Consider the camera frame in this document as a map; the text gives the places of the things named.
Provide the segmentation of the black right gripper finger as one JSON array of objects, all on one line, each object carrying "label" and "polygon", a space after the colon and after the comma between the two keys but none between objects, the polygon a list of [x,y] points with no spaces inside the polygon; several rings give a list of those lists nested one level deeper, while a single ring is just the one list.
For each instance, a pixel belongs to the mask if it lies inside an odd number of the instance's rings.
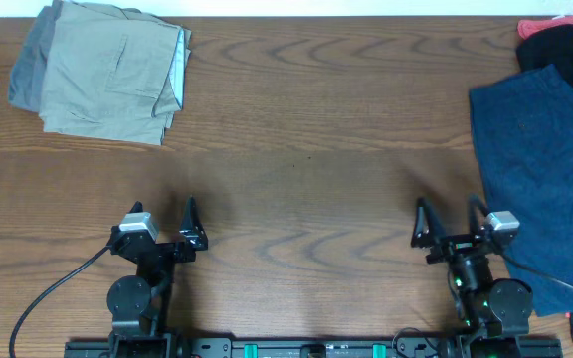
[{"label": "black right gripper finger", "polygon": [[476,234],[481,227],[478,219],[485,218],[489,214],[489,208],[477,194],[470,194],[467,200],[467,214],[469,231]]},{"label": "black right gripper finger", "polygon": [[439,246],[445,236],[446,231],[433,205],[424,197],[418,198],[411,247]]}]

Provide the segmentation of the navy blue cloth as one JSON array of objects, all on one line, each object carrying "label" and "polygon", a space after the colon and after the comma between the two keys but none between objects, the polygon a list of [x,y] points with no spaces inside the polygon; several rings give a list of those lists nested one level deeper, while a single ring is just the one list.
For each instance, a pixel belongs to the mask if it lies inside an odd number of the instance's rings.
[{"label": "navy blue cloth", "polygon": [[573,313],[573,88],[553,66],[469,93],[484,196],[520,222],[506,249],[539,316]]}]

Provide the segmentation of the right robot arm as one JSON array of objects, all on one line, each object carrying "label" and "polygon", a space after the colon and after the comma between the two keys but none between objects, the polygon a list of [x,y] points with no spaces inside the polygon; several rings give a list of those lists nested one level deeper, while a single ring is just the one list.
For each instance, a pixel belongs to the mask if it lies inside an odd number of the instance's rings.
[{"label": "right robot arm", "polygon": [[435,344],[439,357],[520,357],[518,337],[529,332],[533,292],[518,279],[495,278],[490,255],[500,256],[520,223],[509,211],[491,211],[478,197],[468,199],[469,228],[449,234],[428,199],[416,202],[411,246],[427,249],[429,265],[444,263],[458,318],[465,329]]}]

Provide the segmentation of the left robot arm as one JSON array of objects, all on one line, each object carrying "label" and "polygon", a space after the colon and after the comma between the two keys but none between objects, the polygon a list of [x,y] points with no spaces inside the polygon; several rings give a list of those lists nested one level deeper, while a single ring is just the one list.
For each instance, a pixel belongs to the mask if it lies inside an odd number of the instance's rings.
[{"label": "left robot arm", "polygon": [[112,314],[111,357],[189,357],[191,345],[167,326],[175,267],[192,263],[208,249],[208,238],[190,197],[179,229],[181,239],[159,243],[158,226],[140,202],[111,229],[109,251],[136,264],[136,274],[118,279],[106,303]]}]

